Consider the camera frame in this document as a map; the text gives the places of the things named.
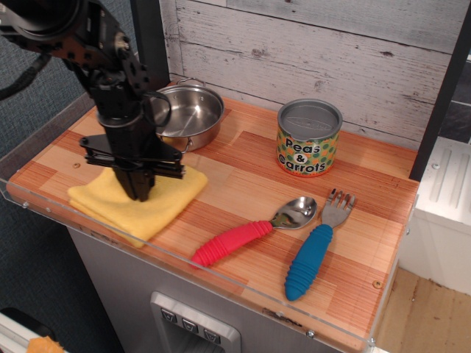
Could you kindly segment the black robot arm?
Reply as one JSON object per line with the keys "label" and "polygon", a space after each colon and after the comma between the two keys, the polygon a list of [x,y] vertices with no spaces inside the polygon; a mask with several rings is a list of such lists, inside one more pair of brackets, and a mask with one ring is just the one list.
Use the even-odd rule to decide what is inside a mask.
{"label": "black robot arm", "polygon": [[105,129],[80,141],[85,158],[111,168],[131,199],[146,201],[157,176],[183,176],[182,153],[157,136],[171,119],[171,102],[150,89],[146,67],[101,2],[3,1],[1,35],[37,53],[19,78],[1,89],[1,98],[27,88],[51,58],[63,60],[93,99]]}

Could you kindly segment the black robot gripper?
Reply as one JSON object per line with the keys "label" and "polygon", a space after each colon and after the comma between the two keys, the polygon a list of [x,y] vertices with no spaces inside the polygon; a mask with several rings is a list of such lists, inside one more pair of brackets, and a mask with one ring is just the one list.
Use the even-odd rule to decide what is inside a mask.
{"label": "black robot gripper", "polygon": [[118,118],[98,114],[98,122],[105,132],[79,142],[86,151],[85,159],[92,165],[112,168],[132,200],[146,201],[156,176],[183,177],[183,154],[164,143],[141,113]]}

